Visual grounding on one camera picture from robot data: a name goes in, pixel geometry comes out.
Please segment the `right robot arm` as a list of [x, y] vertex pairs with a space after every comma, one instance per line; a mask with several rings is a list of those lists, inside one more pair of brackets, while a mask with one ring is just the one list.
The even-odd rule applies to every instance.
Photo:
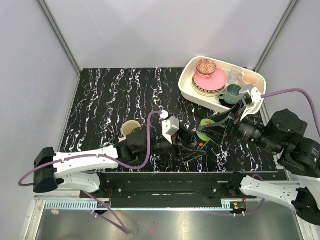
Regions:
[[308, 124], [288, 109], [277, 111], [267, 125], [245, 116], [246, 106], [237, 103], [214, 115], [212, 124], [198, 127], [213, 143], [226, 148], [236, 140], [256, 145], [276, 156], [278, 164], [296, 175], [299, 186], [285, 187], [235, 173], [223, 188], [225, 196], [258, 197], [285, 206], [302, 220], [320, 224], [320, 144], [304, 136]]

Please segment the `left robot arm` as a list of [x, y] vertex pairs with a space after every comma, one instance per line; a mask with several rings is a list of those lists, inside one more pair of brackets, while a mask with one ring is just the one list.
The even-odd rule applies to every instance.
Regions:
[[45, 147], [33, 162], [33, 192], [42, 194], [61, 188], [86, 191], [103, 198], [108, 186], [94, 170], [141, 170], [152, 154], [169, 153], [182, 163], [205, 156], [203, 144], [190, 139], [190, 134], [181, 130], [152, 137], [150, 130], [136, 127], [115, 145], [96, 150], [66, 153]]

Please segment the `black saucer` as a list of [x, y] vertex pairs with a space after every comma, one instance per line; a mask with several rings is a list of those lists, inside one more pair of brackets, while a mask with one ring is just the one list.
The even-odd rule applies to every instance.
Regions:
[[219, 100], [220, 105], [222, 105], [222, 106], [224, 106], [224, 107], [226, 107], [226, 108], [231, 109], [231, 108], [234, 107], [234, 104], [228, 104], [228, 103], [225, 102], [225, 100], [222, 99], [222, 98], [219, 98], [218, 100]]

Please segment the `teal ceramic mug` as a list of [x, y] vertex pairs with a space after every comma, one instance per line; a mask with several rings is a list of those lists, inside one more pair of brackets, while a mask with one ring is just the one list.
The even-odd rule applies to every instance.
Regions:
[[229, 105], [235, 105], [242, 99], [240, 95], [241, 89], [240, 85], [230, 84], [218, 95], [218, 98], [224, 100]]

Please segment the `cream striped plate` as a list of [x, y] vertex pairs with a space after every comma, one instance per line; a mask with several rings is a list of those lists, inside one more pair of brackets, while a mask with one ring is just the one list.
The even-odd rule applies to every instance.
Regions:
[[224, 85], [222, 88], [218, 89], [218, 90], [205, 90], [203, 88], [201, 88], [200, 86], [197, 85], [197, 83], [195, 82], [194, 78], [192, 78], [192, 87], [193, 89], [200, 95], [202, 96], [206, 96], [206, 97], [215, 97], [217, 96], [220, 92], [222, 92], [226, 85]]

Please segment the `clear glass cup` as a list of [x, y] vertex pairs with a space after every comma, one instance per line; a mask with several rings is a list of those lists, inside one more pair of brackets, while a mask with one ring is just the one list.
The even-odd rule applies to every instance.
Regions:
[[238, 66], [233, 66], [230, 69], [230, 72], [228, 74], [227, 83], [229, 85], [235, 84], [240, 80], [241, 76], [242, 76], [242, 69]]

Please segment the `pink mug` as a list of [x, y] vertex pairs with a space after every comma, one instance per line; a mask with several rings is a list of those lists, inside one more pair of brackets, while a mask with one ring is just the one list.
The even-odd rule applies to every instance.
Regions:
[[253, 74], [243, 74], [242, 78], [240, 80], [240, 85], [242, 87], [247, 85], [257, 85], [258, 84], [258, 78]]

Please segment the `patterned small bowl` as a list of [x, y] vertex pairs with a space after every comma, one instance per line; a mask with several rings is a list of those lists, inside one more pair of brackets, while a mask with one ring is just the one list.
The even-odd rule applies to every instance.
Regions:
[[215, 62], [208, 58], [202, 58], [196, 63], [197, 72], [205, 77], [213, 75], [216, 68]]

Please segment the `cream floral mug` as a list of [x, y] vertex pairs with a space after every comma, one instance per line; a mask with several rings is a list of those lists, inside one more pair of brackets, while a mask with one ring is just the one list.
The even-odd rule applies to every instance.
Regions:
[[121, 127], [122, 138], [119, 139], [119, 142], [126, 140], [126, 137], [131, 134], [135, 129], [140, 128], [141, 124], [135, 120], [126, 121]]

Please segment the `white serving tray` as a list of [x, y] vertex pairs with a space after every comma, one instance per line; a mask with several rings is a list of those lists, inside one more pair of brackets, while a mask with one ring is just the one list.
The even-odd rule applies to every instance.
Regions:
[[[212, 61], [216, 69], [211, 76], [201, 76], [197, 72], [199, 61]], [[178, 87], [182, 96], [201, 107], [223, 113], [231, 109], [232, 105], [224, 106], [218, 97], [229, 85], [227, 79], [233, 64], [205, 56], [194, 57], [184, 68]]]

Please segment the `black marble mat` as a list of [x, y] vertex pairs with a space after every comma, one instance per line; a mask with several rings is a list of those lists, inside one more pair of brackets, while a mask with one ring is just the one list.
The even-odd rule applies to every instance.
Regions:
[[[185, 100], [178, 86], [183, 72], [175, 68], [88, 68], [81, 78], [59, 151], [96, 150], [116, 144], [129, 120], [145, 125], [151, 111], [169, 112], [194, 132], [214, 112]], [[274, 157], [253, 144], [238, 141], [229, 150], [209, 143], [207, 154], [188, 163], [170, 153], [152, 154], [147, 172], [274, 172]]]

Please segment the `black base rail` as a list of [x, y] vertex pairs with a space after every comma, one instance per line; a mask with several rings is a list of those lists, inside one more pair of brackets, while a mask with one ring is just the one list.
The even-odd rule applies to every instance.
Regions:
[[244, 174], [235, 172], [106, 172], [99, 173], [96, 198], [138, 195], [199, 195], [214, 199], [245, 199]]

